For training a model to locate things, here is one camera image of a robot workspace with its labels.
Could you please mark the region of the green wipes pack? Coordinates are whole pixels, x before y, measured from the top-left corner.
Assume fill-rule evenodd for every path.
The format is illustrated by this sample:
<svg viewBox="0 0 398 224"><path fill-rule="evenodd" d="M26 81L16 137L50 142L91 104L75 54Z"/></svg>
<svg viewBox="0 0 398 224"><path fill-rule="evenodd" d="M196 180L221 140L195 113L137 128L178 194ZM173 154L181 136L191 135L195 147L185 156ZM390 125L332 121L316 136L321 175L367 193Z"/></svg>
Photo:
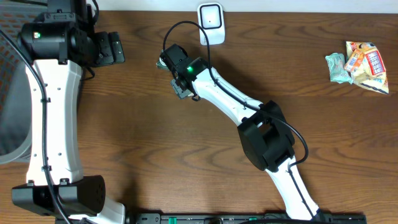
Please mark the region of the green wipes pack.
<svg viewBox="0 0 398 224"><path fill-rule="evenodd" d="M330 81L336 83L349 83L353 84L353 79L351 75L344 69L345 56L341 53L332 53L327 55L325 60L328 65Z"/></svg>

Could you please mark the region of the orange snack pack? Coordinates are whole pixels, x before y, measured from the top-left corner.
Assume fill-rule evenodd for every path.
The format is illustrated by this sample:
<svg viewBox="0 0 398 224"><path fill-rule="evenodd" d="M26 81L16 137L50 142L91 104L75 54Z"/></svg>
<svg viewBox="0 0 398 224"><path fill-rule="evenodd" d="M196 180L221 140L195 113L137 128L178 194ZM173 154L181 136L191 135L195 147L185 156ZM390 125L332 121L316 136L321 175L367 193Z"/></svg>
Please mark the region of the orange snack pack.
<svg viewBox="0 0 398 224"><path fill-rule="evenodd" d="M355 72L361 66L364 60L364 53L359 49L356 49L351 54L350 58L346 62L344 69L347 72Z"/></svg>

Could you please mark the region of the yellow wet wipes pack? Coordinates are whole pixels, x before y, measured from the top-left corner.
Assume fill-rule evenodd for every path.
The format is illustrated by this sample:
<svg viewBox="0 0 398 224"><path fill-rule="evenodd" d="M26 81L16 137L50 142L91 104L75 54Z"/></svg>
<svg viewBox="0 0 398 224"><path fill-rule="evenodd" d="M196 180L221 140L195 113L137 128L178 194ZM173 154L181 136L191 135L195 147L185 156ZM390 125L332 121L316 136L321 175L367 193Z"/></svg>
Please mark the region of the yellow wet wipes pack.
<svg viewBox="0 0 398 224"><path fill-rule="evenodd" d="M361 88L388 95L387 71L377 47L372 42L346 41L348 59L356 49L364 53L364 60L357 71L349 72L353 83Z"/></svg>

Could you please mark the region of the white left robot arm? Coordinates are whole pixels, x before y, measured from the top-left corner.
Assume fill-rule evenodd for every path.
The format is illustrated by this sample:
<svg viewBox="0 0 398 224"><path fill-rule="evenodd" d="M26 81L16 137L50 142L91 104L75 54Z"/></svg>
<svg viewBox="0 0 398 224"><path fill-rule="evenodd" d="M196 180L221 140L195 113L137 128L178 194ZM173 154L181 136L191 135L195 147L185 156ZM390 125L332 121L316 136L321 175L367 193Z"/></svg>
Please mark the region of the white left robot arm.
<svg viewBox="0 0 398 224"><path fill-rule="evenodd" d="M95 31L99 15L96 1L49 1L13 44L29 80L32 145L26 182L12 189L12 201L57 223L127 221L104 178L83 173L77 143L84 72L125 61L118 33Z"/></svg>

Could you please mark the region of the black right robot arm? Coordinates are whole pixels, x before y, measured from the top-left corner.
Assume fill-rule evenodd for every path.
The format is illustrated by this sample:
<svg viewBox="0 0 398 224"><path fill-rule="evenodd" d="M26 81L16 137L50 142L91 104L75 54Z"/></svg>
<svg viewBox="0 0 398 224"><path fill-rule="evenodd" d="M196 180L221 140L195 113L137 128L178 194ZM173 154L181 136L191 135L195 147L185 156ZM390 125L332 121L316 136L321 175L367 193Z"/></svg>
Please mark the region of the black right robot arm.
<svg viewBox="0 0 398 224"><path fill-rule="evenodd" d="M246 157L268 173L279 191L289 218L319 221L319 206L311 198L297 169L293 146L301 135L287 123L274 101L264 104L228 83L202 58L191 59L177 44L163 49L161 62L173 75L173 87L195 100L215 105L237 126Z"/></svg>

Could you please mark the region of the white barcode scanner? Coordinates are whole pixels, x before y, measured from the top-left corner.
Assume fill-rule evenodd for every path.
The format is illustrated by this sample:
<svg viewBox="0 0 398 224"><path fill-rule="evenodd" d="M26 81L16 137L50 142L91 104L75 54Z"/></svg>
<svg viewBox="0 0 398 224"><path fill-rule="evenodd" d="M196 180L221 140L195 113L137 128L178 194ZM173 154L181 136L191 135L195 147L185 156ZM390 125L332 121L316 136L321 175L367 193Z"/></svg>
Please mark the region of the white barcode scanner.
<svg viewBox="0 0 398 224"><path fill-rule="evenodd" d="M222 44L225 40L223 7L218 2L203 3L197 8L198 24L205 31L210 45Z"/></svg>

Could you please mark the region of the grey plastic mesh basket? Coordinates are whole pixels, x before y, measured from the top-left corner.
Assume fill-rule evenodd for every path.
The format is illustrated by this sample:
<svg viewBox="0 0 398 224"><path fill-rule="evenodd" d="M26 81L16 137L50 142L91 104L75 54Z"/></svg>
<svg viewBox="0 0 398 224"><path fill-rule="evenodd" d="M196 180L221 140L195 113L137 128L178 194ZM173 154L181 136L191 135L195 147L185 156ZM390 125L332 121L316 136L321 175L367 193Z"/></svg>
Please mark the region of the grey plastic mesh basket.
<svg viewBox="0 0 398 224"><path fill-rule="evenodd" d="M1 1L1 30L16 43L22 25L35 17L21 3ZM31 102L25 63L1 37L1 164L30 159Z"/></svg>

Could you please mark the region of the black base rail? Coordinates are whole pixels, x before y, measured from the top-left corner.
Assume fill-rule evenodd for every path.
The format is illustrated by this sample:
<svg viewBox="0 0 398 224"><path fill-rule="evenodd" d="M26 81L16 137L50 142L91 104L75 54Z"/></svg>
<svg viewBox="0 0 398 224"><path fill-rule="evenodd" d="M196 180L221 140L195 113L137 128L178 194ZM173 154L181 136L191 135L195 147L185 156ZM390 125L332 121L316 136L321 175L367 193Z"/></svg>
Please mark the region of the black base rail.
<svg viewBox="0 0 398 224"><path fill-rule="evenodd" d="M128 215L125 224L303 224L304 220L291 219L284 213L265 213L260 215L187 215L187 214L159 214L138 213ZM308 221L309 224L367 224L365 215L330 214L316 215Z"/></svg>

